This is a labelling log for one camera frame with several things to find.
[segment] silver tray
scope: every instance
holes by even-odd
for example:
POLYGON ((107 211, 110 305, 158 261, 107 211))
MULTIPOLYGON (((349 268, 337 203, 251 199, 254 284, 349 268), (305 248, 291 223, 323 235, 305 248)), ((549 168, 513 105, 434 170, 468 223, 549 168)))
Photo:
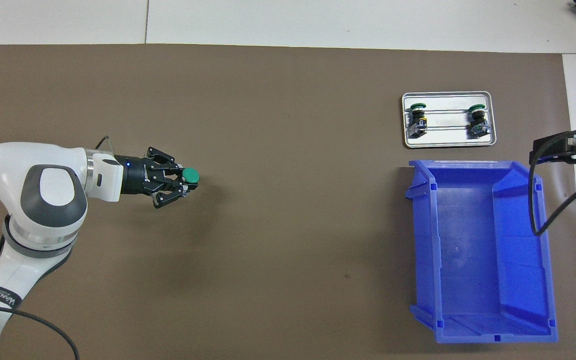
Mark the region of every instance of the silver tray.
POLYGON ((401 97, 404 142, 409 148, 456 148, 491 146, 497 141, 492 98, 487 91, 407 92, 401 97), (426 133, 419 137, 409 134, 412 121, 410 106, 424 103, 427 119, 426 133), (490 133, 482 137, 468 135, 471 116, 468 109, 476 104, 486 105, 486 121, 490 133))

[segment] gray stripe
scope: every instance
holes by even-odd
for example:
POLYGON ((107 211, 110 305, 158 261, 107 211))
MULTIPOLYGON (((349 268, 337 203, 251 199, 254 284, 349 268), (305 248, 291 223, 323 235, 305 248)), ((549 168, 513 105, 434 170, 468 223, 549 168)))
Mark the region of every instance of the gray stripe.
POLYGON ((57 248, 55 250, 35 250, 34 248, 23 246, 12 237, 12 235, 10 234, 9 223, 10 223, 10 216, 6 216, 6 219, 4 219, 4 224, 1 229, 4 239, 6 239, 6 242, 10 245, 10 248, 13 248, 14 251, 17 251, 19 254, 25 255, 28 258, 34 258, 34 259, 54 258, 55 256, 62 255, 67 251, 69 251, 73 247, 73 244, 75 244, 75 241, 77 241, 77 235, 75 235, 74 239, 64 247, 57 248))
POLYGON ((41 164, 30 167, 25 175, 20 200, 21 209, 28 219, 50 228, 63 228, 77 223, 86 214, 86 208, 88 207, 86 194, 75 171, 69 167, 59 165, 41 164), (40 185, 44 169, 61 169, 68 173, 71 180, 70 186, 75 194, 69 203, 55 206, 44 200, 40 185))

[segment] green cap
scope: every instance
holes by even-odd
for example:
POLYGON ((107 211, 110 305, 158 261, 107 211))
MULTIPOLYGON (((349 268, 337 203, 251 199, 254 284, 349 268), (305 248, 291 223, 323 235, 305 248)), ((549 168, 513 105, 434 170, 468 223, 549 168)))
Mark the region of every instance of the green cap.
POLYGON ((486 105, 484 105, 484 104, 472 105, 471 107, 469 107, 468 111, 473 112, 473 111, 479 110, 479 109, 486 109, 486 105))
POLYGON ((197 184, 199 182, 199 173, 192 167, 183 169, 181 176, 186 183, 197 184))

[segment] black cable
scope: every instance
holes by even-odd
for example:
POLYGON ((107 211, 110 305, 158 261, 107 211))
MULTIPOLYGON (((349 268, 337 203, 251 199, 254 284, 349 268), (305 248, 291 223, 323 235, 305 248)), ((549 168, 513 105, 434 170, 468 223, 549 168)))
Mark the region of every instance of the black cable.
POLYGON ((548 217, 546 222, 540 227, 537 228, 537 224, 535 224, 535 204, 534 204, 534 194, 535 194, 535 167, 537 166, 537 162, 539 158, 541 158, 542 154, 546 152, 546 149, 550 148, 550 146, 554 145, 556 142, 561 141, 562 139, 567 139, 569 137, 573 137, 576 135, 576 130, 572 131, 565 131, 556 136, 551 137, 548 141, 544 142, 539 148, 534 152, 532 159, 530 161, 530 172, 528 173, 528 214, 530 216, 530 228, 532 229, 532 233, 537 235, 538 237, 544 234, 548 227, 555 221, 555 218, 563 212, 563 210, 570 205, 576 199, 576 191, 569 196, 564 202, 559 205, 559 207, 548 217))
POLYGON ((52 324, 50 321, 42 319, 41 317, 39 317, 37 315, 30 314, 28 312, 24 312, 24 311, 16 310, 16 309, 9 309, 7 307, 0 307, 0 312, 19 315, 20 317, 32 319, 32 320, 39 322, 45 326, 48 326, 48 328, 51 328, 51 330, 57 332, 59 335, 61 335, 62 338, 64 338, 66 340, 68 345, 72 348, 73 354, 75 354, 75 360, 79 360, 80 352, 77 350, 77 346, 75 346, 75 342, 73 342, 73 340, 71 340, 71 338, 63 330, 61 330, 61 328, 58 328, 56 325, 52 324))
POLYGON ((104 141, 106 141, 106 139, 110 139, 110 136, 105 135, 104 137, 102 137, 101 140, 99 140, 98 144, 96 144, 94 149, 97 150, 97 149, 101 148, 101 144, 103 144, 104 141))

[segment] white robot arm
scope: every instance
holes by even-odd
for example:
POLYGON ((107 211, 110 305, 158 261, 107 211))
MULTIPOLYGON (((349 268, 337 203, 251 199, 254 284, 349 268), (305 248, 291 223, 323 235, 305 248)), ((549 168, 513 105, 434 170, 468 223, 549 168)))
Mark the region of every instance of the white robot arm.
MULTIPOLYGON (((41 278, 64 264, 87 198, 146 194, 155 208, 197 188, 199 174, 156 148, 146 157, 43 143, 0 144, 0 201, 8 215, 0 245, 0 308, 16 310, 41 278)), ((0 335, 10 313, 0 312, 0 335)))

